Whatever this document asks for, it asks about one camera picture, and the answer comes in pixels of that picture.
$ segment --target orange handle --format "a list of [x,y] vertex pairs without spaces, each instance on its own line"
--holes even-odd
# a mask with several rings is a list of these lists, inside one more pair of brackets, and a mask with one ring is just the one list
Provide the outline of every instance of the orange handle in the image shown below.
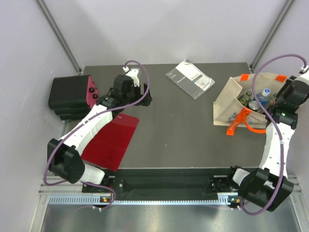
[[265,134],[266,133],[266,129],[254,129],[254,128],[252,128],[251,126],[249,126],[249,124],[247,123],[247,116],[252,112],[252,110],[249,110],[249,109],[247,109],[247,108],[245,108],[246,110],[244,110],[243,111],[243,122],[244,122],[244,124],[246,125],[246,127],[250,130],[250,131],[252,131],[252,132],[254,132],[254,133],[258,133],[258,134]]
[[252,112],[252,110],[248,109],[248,108],[243,108],[240,113],[237,115],[237,117],[235,118],[235,120],[231,123],[231,125],[227,128],[226,134],[227,135],[231,135],[233,136],[235,133],[236,128],[238,127],[239,124],[241,124],[242,122],[244,122],[244,124],[246,125],[246,127],[251,130],[254,133],[258,133],[258,134],[264,134],[266,133],[265,129],[254,129],[251,126],[249,126],[249,124],[247,123],[247,116]]

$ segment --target cable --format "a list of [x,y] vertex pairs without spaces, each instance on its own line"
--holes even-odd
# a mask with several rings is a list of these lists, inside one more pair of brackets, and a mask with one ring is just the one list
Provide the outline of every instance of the cable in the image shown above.
[[[300,56],[300,55],[296,55],[296,54],[286,54],[286,55],[282,55],[282,56],[278,56],[278,57],[275,57],[269,61],[267,61],[265,64],[263,64],[255,73],[254,77],[253,77],[253,80],[252,80],[252,93],[254,95],[254,98],[255,100],[257,101],[257,103],[260,105],[260,107],[262,108],[262,110],[265,112],[265,114],[267,115],[267,117],[269,118],[269,120],[274,124],[274,127],[276,128],[276,131],[279,135],[279,139],[280,141],[282,142],[282,134],[281,134],[281,131],[276,123],[276,121],[274,120],[274,118],[270,115],[270,113],[267,111],[267,109],[261,104],[261,102],[259,101],[259,99],[257,98],[256,96],[256,92],[255,92],[255,80],[257,78],[257,75],[262,71],[262,69],[264,67],[266,67],[268,64],[272,63],[273,61],[275,60],[278,60],[278,59],[281,59],[281,58],[284,58],[284,57],[296,57],[296,58],[300,58],[303,62],[304,62],[304,67],[307,66],[307,61],[304,57]],[[278,192],[279,192],[279,189],[281,187],[281,184],[282,184],[282,180],[283,180],[283,170],[284,170],[284,147],[283,147],[283,144],[280,143],[280,152],[281,152],[281,155],[280,155],[280,174],[279,174],[279,179],[278,179],[278,182],[277,182],[277,185],[275,187],[275,190],[273,192],[273,194],[271,195],[269,201],[267,202],[267,204],[260,210],[256,211],[256,212],[248,212],[245,208],[244,208],[244,205],[242,204],[242,201],[240,201],[240,206],[242,208],[242,210],[248,214],[248,215],[251,215],[251,216],[256,216],[256,215],[259,215],[263,212],[265,212],[271,205],[272,203],[274,202]]]
[[[136,63],[136,64],[138,64],[138,65],[144,70],[144,72],[146,73],[146,76],[147,76],[147,88],[146,88],[146,90],[145,90],[145,92],[144,92],[144,95],[143,95],[140,99],[138,99],[137,101],[135,101],[135,102],[133,102],[133,103],[131,103],[131,104],[128,104],[128,105],[125,105],[125,106],[116,107],[116,108],[113,108],[113,109],[108,109],[108,110],[105,110],[105,111],[102,111],[102,112],[100,112],[100,113],[98,113],[98,114],[92,116],[91,118],[89,118],[88,121],[90,121],[90,120],[92,120],[92,119],[98,117],[98,116],[101,115],[101,114],[104,114],[104,113],[107,113],[107,112],[111,112],[111,111],[114,111],[114,110],[125,109],[125,108],[127,108],[127,107],[136,105],[137,103],[139,103],[140,101],[142,101],[142,100],[146,97],[147,93],[149,92],[149,87],[150,87],[150,77],[149,77],[149,74],[148,74],[146,68],[145,68],[141,63],[139,63],[138,61],[135,61],[135,60],[128,60],[128,61],[125,63],[124,67],[126,67],[126,66],[128,65],[128,63]],[[58,143],[58,145],[57,145],[57,146],[55,147],[55,149],[53,150],[51,156],[49,157],[49,159],[48,159],[48,161],[47,161],[47,164],[46,164],[46,167],[45,167],[45,170],[44,170],[43,181],[44,181],[44,184],[45,184],[45,185],[47,185],[47,186],[53,186],[53,185],[58,185],[58,184],[61,184],[61,183],[66,182],[66,180],[62,180],[62,181],[58,181],[58,182],[56,182],[56,183],[48,183],[48,182],[47,182],[47,172],[48,172],[49,166],[50,166],[50,164],[51,164],[51,162],[52,162],[52,159],[54,158],[56,152],[57,152],[58,149],[61,147],[61,145],[62,145],[70,136],[72,136],[76,131],[78,131],[78,130],[79,130],[81,127],[83,127],[83,126],[84,126],[84,124],[81,124],[81,125],[79,125],[77,128],[75,128],[74,130],[72,130],[63,140],[61,140],[61,141]],[[96,185],[96,184],[93,184],[93,183],[90,183],[90,182],[83,182],[83,183],[85,183],[85,184],[87,184],[87,185],[95,186],[95,187],[98,187],[98,188],[107,189],[107,190],[109,190],[109,191],[111,191],[111,192],[113,193],[113,198],[112,198],[112,200],[110,201],[110,204],[107,205],[106,207],[104,207],[103,209],[109,208],[109,207],[111,206],[111,204],[114,202],[114,200],[116,199],[116,192],[115,192],[112,188],[109,188],[109,187],[106,187],[106,186],[102,186],[102,185]]]

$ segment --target orange strap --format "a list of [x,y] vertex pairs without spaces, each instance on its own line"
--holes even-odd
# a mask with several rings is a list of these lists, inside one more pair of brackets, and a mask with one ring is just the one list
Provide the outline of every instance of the orange strap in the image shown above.
[[247,81],[249,79],[249,74],[242,74],[240,81]]
[[243,108],[240,113],[237,115],[237,117],[235,118],[234,122],[231,123],[231,125],[227,128],[226,134],[227,135],[231,135],[233,136],[235,133],[236,128],[238,127],[239,124],[241,124],[242,122],[244,122],[244,124],[246,125],[246,127],[251,130],[254,133],[258,133],[258,134],[264,134],[266,133],[265,129],[259,130],[259,129],[254,129],[251,126],[249,126],[249,124],[247,123],[247,116],[252,112],[252,110],[248,109],[248,108]]
[[286,79],[287,79],[286,75],[278,75],[276,77],[276,81],[280,81],[280,82],[285,82]]

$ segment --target red folder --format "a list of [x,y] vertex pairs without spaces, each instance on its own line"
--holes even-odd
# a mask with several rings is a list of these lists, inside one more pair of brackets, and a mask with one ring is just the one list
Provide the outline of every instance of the red folder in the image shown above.
[[139,119],[136,117],[118,114],[88,143],[82,159],[117,171],[138,123]]

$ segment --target black bracket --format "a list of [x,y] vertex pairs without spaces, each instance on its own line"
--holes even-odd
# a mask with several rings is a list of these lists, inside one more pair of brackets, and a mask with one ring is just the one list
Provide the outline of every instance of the black bracket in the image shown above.
[[[59,143],[60,141],[56,139],[49,141],[47,145],[47,160]],[[85,165],[74,147],[62,144],[53,157],[49,170],[71,184],[74,184],[83,176]]]
[[[231,167],[234,171],[230,173],[235,173],[237,168],[237,166]],[[279,177],[269,173],[268,169],[256,168],[243,179],[238,189],[238,195],[260,207],[264,207],[269,202],[278,179]],[[264,185],[266,181],[270,181],[273,188]],[[293,188],[294,184],[289,182],[286,177],[283,177],[279,192],[267,210],[270,212],[274,211],[292,193]]]
[[[144,83],[144,94],[145,94],[145,91],[147,89],[147,84]],[[137,103],[136,105],[142,105],[142,106],[149,106],[150,103],[152,102],[153,98],[151,97],[150,95],[150,90],[148,91],[147,95],[144,97],[143,100],[141,100],[141,102]]]
[[297,126],[296,110],[309,98],[309,86],[295,79],[295,76],[291,76],[286,80],[277,94],[276,102],[268,110],[277,123],[289,125],[293,130]]

